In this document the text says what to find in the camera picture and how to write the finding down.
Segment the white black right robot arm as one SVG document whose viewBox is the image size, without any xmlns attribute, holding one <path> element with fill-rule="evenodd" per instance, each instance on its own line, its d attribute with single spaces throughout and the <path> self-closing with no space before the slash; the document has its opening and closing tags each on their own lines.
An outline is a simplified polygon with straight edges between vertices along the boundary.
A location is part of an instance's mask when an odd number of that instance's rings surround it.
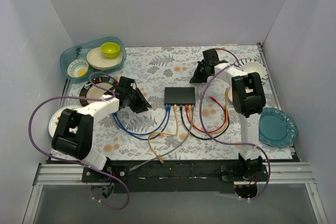
<svg viewBox="0 0 336 224">
<path fill-rule="evenodd" d="M 259 73 L 247 73 L 234 64 L 220 61 L 215 49 L 203 51 L 204 59 L 198 62 L 190 83 L 206 83 L 208 77 L 224 80 L 232 87 L 233 106 L 238 113 L 241 129 L 241 141 L 229 143 L 211 139 L 224 145 L 239 145 L 238 161 L 227 170 L 229 176 L 251 180 L 262 171 L 263 159 L 260 154 L 259 120 L 266 98 Z"/>
</svg>

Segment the black rimmed cream plate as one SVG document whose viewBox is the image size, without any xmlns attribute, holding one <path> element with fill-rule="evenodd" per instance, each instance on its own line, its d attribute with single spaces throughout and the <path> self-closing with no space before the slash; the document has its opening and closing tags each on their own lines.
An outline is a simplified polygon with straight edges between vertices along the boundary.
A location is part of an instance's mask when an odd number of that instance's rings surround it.
<svg viewBox="0 0 336 224">
<path fill-rule="evenodd" d="M 81 97 L 80 104 L 82 106 L 87 106 L 94 102 L 92 100 L 85 100 L 85 98 L 99 99 L 106 93 L 106 90 L 114 88 L 118 84 L 117 81 L 109 77 L 94 78 L 92 79 L 92 82 L 95 86 L 88 82 L 83 86 L 79 93 L 79 96 Z"/>
</svg>

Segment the watermelon print white plate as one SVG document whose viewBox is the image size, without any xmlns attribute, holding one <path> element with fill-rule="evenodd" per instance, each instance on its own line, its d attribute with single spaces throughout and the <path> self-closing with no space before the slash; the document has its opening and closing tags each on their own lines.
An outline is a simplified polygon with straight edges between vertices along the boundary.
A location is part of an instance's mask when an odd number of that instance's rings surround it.
<svg viewBox="0 0 336 224">
<path fill-rule="evenodd" d="M 57 124 L 59 122 L 62 111 L 65 110 L 65 109 L 77 110 L 79 108 L 81 108 L 80 105 L 74 105 L 74 104 L 73 105 L 67 105 L 67 106 L 64 106 L 64 107 L 58 109 L 52 115 L 51 119 L 49 120 L 49 124 L 48 124 L 48 131 L 49 131 L 49 135 L 51 136 L 51 138 L 54 137 L 54 133 L 56 131 Z"/>
</svg>

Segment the cream plate in tray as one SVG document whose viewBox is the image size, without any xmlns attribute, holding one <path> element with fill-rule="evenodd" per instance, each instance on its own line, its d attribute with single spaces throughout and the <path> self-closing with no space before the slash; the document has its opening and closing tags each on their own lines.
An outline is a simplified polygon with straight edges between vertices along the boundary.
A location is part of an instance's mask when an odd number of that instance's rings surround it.
<svg viewBox="0 0 336 224">
<path fill-rule="evenodd" d="M 117 66 L 123 59 L 122 53 L 115 58 L 107 58 L 100 48 L 94 48 L 87 54 L 87 62 L 95 69 L 103 70 Z"/>
</svg>

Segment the lime green bowl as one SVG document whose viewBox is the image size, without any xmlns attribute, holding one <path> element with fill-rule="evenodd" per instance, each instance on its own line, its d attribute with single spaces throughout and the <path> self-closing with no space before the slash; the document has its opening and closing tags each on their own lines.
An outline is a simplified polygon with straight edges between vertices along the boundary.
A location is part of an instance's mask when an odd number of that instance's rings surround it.
<svg viewBox="0 0 336 224">
<path fill-rule="evenodd" d="M 101 52 L 106 58 L 115 58 L 120 53 L 120 46 L 114 42 L 106 42 L 100 46 Z"/>
</svg>

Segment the teal plastic tray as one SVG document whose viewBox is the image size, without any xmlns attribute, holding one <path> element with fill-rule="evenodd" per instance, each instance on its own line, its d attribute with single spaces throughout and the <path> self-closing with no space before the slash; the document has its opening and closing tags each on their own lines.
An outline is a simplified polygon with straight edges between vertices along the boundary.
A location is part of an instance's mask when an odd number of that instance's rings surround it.
<svg viewBox="0 0 336 224">
<path fill-rule="evenodd" d="M 113 59 L 106 58 L 101 45 L 113 42 L 120 46 L 120 53 Z M 73 82 L 87 81 L 89 75 L 102 71 L 113 73 L 120 70 L 127 58 L 127 53 L 122 41 L 117 37 L 103 37 L 86 42 L 65 50 L 60 56 L 60 67 L 63 75 Z"/>
</svg>

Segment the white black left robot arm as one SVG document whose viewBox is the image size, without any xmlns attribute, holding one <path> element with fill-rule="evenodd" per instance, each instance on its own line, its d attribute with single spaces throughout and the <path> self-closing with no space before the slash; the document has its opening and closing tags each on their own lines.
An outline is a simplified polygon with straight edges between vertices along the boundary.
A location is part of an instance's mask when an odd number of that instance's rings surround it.
<svg viewBox="0 0 336 224">
<path fill-rule="evenodd" d="M 78 110 L 62 111 L 51 146 L 93 168 L 95 178 L 106 182 L 111 178 L 112 170 L 107 166 L 108 158 L 92 147 L 94 125 L 125 107 L 142 113 L 152 106 L 133 79 L 121 77 L 109 89 L 105 86 L 98 88 L 104 91 L 101 97 Z"/>
</svg>

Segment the white bowl on striped plate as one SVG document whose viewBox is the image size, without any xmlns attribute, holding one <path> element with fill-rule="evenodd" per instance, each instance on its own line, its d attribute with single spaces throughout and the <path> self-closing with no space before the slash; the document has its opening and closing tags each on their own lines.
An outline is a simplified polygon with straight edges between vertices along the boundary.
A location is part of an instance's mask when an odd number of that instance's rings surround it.
<svg viewBox="0 0 336 224">
<path fill-rule="evenodd" d="M 243 71 L 246 73 L 256 72 L 263 78 L 266 75 L 266 68 L 259 62 L 247 62 L 243 65 Z"/>
</svg>

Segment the white blue patterned bowl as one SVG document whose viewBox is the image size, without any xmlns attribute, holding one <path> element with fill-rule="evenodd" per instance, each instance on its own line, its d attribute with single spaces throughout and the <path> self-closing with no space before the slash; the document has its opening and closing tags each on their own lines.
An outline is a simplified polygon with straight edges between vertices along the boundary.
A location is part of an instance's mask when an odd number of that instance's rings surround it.
<svg viewBox="0 0 336 224">
<path fill-rule="evenodd" d="M 89 64 L 84 59 L 76 59 L 67 68 L 67 75 L 71 78 L 80 78 L 88 73 Z"/>
</svg>

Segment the floral patterned table mat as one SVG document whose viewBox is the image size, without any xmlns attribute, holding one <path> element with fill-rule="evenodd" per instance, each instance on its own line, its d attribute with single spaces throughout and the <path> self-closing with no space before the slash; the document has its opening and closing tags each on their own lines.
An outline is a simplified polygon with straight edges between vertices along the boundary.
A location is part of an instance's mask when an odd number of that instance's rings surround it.
<svg viewBox="0 0 336 224">
<path fill-rule="evenodd" d="M 148 111 L 136 114 L 129 108 L 118 112 L 121 121 L 117 125 L 109 116 L 94 127 L 93 147 L 112 160 L 148 160 L 155 154 L 164 160 L 173 159 L 236 159 L 239 145 L 224 145 L 200 132 L 205 126 L 212 131 L 222 125 L 225 91 L 228 84 L 214 79 L 210 85 L 196 84 L 194 128 L 187 132 L 189 124 L 178 107 L 165 113 L 165 87 L 188 87 L 190 79 L 203 58 L 206 47 L 131 47 L 127 48 L 124 66 L 113 73 L 132 78 L 146 100 L 152 106 Z M 240 122 L 232 104 L 228 105 L 229 128 L 217 140 L 229 143 L 240 141 Z"/>
</svg>

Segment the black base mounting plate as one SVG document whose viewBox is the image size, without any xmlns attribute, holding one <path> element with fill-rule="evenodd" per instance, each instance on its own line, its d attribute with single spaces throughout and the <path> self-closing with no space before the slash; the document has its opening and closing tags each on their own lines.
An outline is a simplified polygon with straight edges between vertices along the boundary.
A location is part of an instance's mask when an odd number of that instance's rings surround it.
<svg viewBox="0 0 336 224">
<path fill-rule="evenodd" d="M 122 180 L 132 193 L 216 191 L 233 194 L 234 183 L 246 183 L 234 168 L 236 160 L 111 161 L 104 170 Z"/>
</svg>

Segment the black network switch box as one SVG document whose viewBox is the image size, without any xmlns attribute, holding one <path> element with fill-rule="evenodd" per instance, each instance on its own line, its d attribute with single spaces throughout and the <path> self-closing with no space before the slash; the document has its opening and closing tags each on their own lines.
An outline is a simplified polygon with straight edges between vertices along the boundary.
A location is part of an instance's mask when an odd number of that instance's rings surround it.
<svg viewBox="0 0 336 224">
<path fill-rule="evenodd" d="M 165 87 L 164 89 L 165 105 L 195 105 L 194 87 Z"/>
</svg>

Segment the teal scalloped plate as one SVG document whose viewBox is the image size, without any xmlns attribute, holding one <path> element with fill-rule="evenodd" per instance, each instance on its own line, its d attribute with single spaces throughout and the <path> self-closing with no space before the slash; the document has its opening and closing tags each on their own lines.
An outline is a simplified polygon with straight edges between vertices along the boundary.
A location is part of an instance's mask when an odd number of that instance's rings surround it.
<svg viewBox="0 0 336 224">
<path fill-rule="evenodd" d="M 284 111 L 264 107 L 259 119 L 259 139 L 271 147 L 287 147 L 297 137 L 294 120 Z"/>
</svg>

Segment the blue striped white plate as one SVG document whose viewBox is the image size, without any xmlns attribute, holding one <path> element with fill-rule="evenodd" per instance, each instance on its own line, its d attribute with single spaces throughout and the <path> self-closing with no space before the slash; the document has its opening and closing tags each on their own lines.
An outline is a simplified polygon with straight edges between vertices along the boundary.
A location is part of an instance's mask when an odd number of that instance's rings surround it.
<svg viewBox="0 0 336 224">
<path fill-rule="evenodd" d="M 268 70 L 261 61 L 256 59 L 241 58 L 234 63 L 234 67 L 246 73 L 257 72 L 260 75 L 262 84 L 268 80 Z"/>
</svg>

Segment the aluminium frame rail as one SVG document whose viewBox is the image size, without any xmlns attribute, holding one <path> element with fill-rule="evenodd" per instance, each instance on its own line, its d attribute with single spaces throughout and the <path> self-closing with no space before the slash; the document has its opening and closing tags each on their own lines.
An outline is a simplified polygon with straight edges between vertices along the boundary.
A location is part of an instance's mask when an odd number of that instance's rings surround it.
<svg viewBox="0 0 336 224">
<path fill-rule="evenodd" d="M 33 223 L 45 185 L 81 185 L 83 167 L 76 164 L 39 164 L 22 223 Z"/>
</svg>

